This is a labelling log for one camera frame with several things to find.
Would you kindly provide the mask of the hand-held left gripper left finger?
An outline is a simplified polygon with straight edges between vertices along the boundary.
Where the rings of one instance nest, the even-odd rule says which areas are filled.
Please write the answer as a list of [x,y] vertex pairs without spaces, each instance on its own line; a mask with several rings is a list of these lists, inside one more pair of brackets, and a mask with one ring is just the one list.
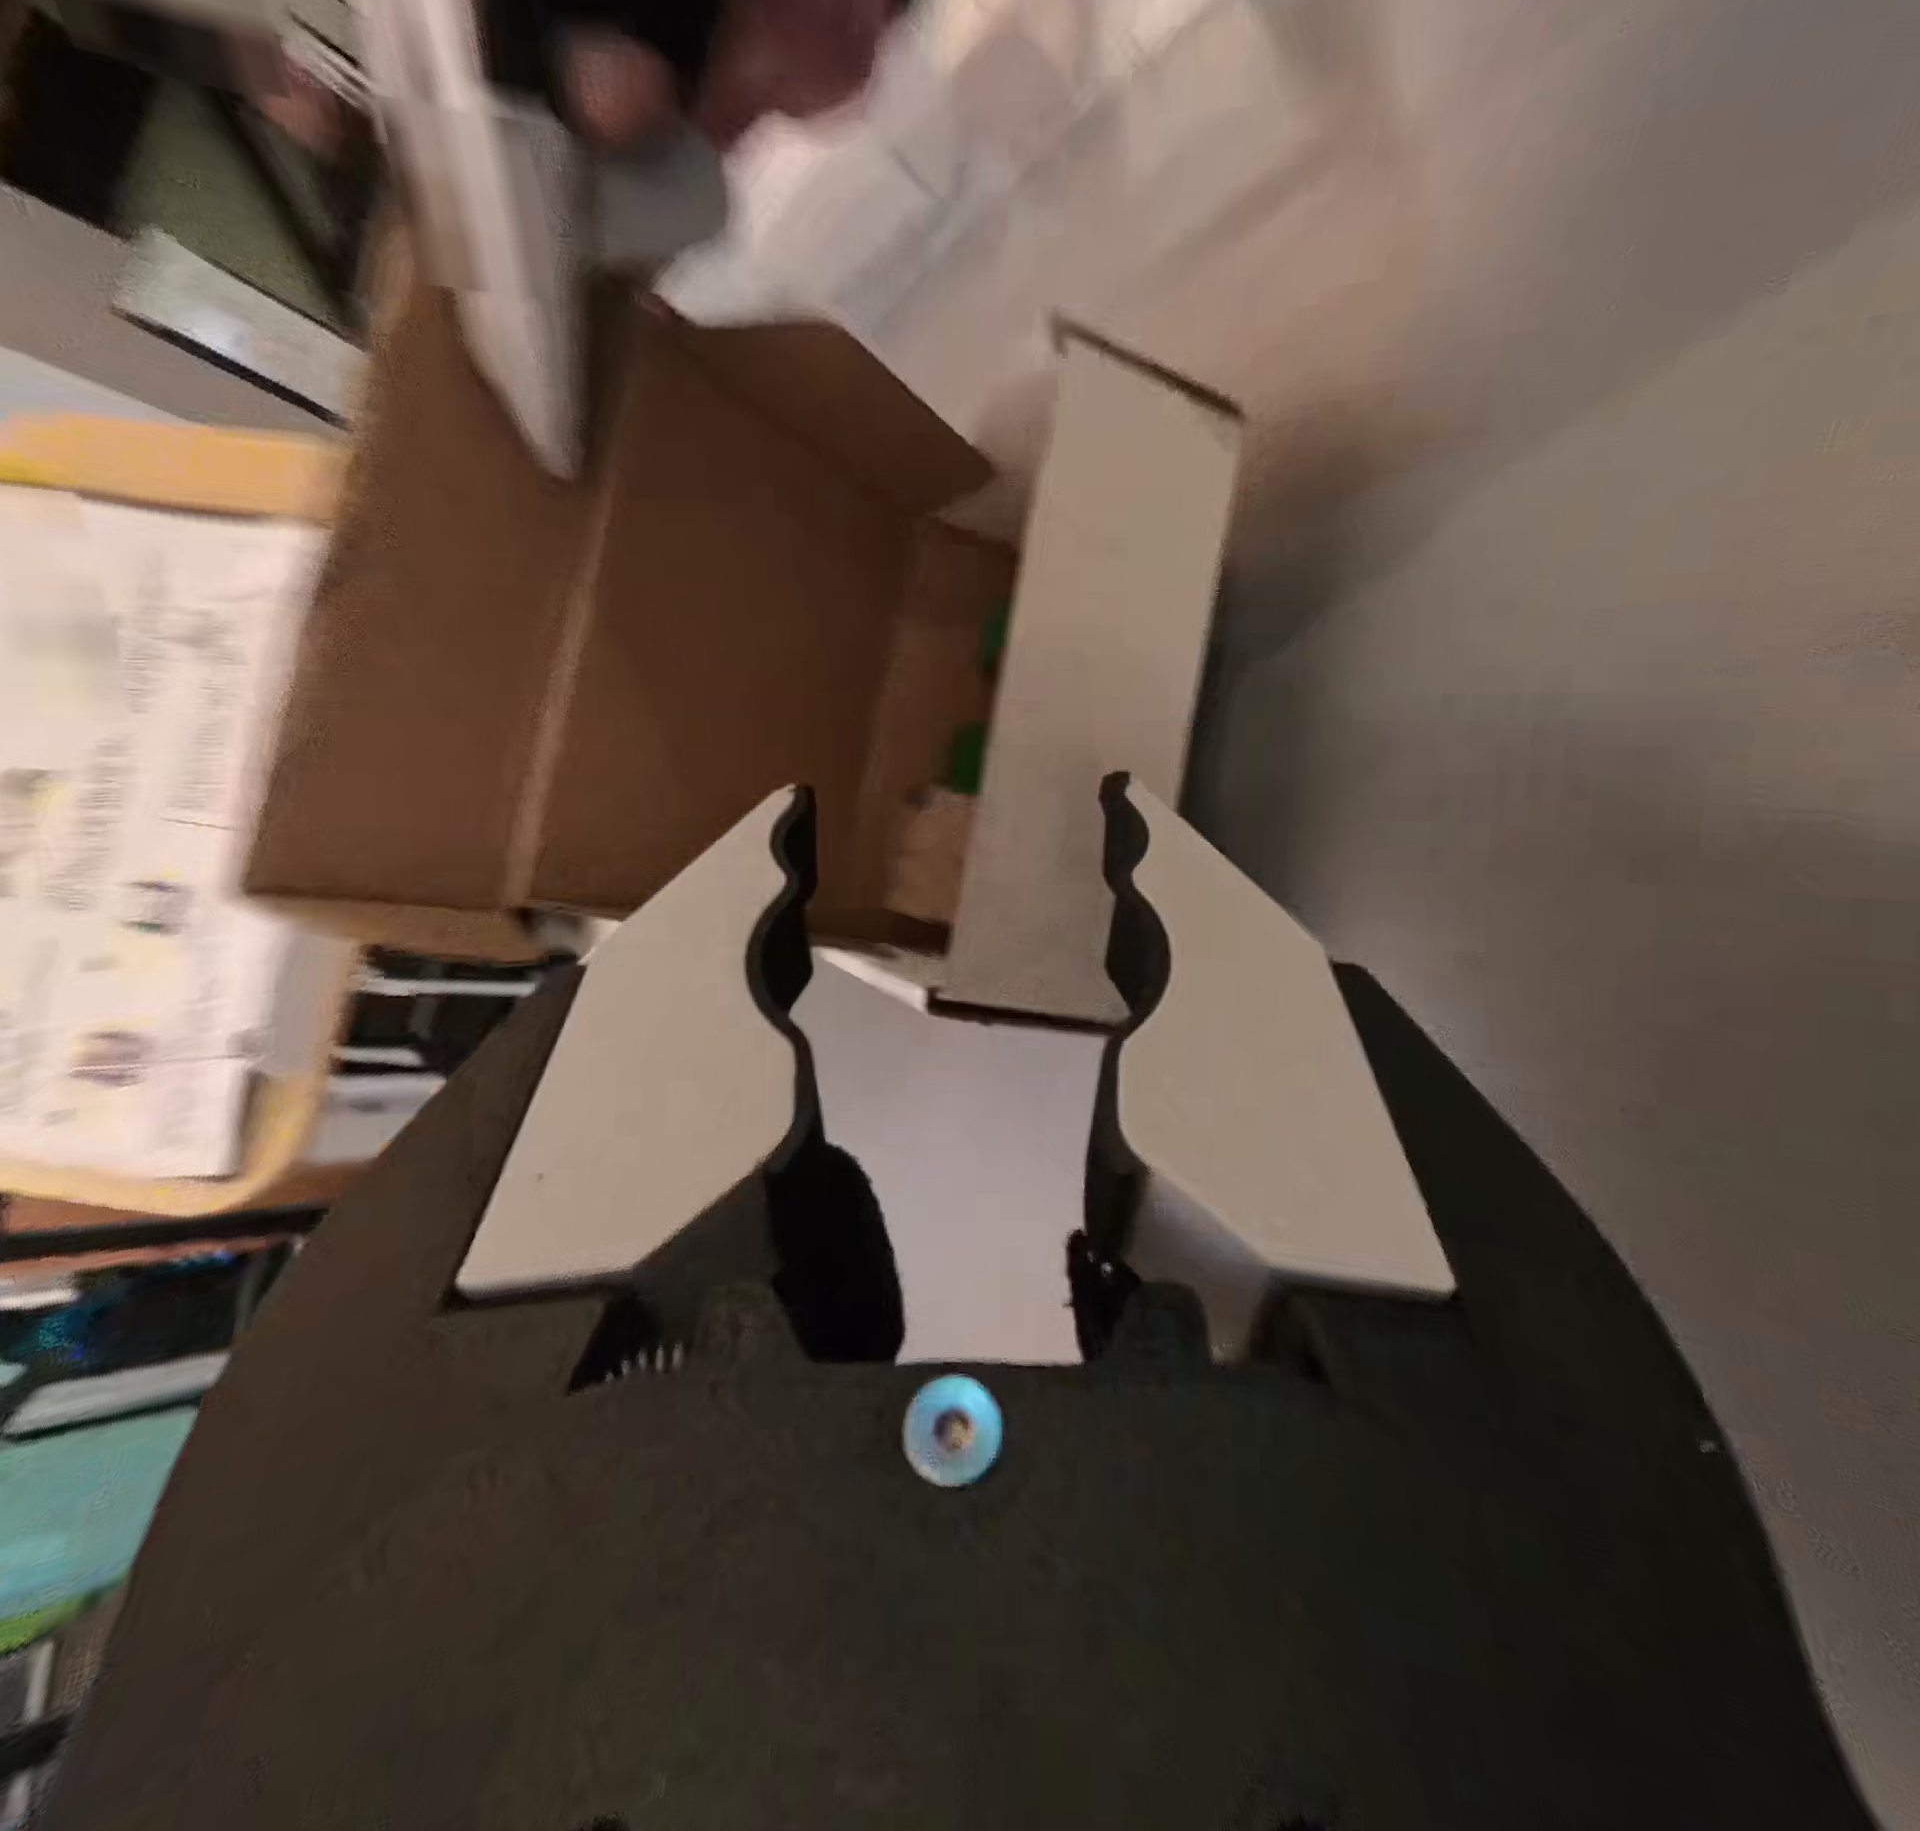
[[822,1122],[794,1008],[813,980],[816,803],[781,786],[585,959],[453,1287],[612,1285]]

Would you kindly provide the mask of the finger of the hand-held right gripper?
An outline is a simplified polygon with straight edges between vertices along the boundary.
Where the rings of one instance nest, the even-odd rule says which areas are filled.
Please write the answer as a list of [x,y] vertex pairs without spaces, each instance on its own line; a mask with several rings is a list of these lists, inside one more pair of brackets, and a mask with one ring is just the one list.
[[376,123],[467,353],[546,473],[585,462],[585,161],[492,78],[482,0],[351,0]]

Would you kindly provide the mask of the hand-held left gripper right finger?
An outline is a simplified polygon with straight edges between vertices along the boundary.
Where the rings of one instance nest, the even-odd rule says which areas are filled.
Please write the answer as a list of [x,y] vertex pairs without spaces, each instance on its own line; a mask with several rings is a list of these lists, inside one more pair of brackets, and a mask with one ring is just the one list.
[[1123,1013],[1067,1244],[1081,1356],[1144,1309],[1194,1356],[1269,1356],[1304,1292],[1446,1305],[1457,1276],[1332,954],[1138,776],[1097,807]]

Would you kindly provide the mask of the white cardboard box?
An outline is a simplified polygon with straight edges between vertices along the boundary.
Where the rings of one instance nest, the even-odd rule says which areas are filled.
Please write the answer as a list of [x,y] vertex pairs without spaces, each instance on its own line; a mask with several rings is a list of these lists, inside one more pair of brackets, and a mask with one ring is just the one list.
[[[590,317],[574,479],[530,454],[448,292],[381,320],[246,895],[508,957],[530,914],[623,918],[808,786],[816,937],[932,954],[943,1010],[1117,1023],[1097,791],[1182,794],[1243,411],[1058,324],[1010,547],[958,519],[991,464],[852,332],[615,292]],[[963,795],[936,778],[1002,597]]]

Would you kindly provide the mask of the green cube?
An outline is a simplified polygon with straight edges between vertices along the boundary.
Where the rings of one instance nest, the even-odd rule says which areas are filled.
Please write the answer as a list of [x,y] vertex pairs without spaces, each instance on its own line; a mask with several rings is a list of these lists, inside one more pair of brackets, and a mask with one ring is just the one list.
[[954,725],[940,761],[936,784],[963,795],[977,795],[984,781],[984,768],[991,747],[991,718],[996,703],[999,677],[1006,660],[1006,639],[1010,633],[1012,597],[1002,597],[991,604],[979,622],[974,647],[974,671],[977,683],[977,715]]

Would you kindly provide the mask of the person's right hand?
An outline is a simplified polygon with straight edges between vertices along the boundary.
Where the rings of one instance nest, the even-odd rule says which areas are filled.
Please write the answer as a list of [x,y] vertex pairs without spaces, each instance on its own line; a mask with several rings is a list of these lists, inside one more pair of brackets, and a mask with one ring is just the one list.
[[765,121],[855,103],[916,0],[546,0],[555,109],[594,148],[689,129],[728,152]]

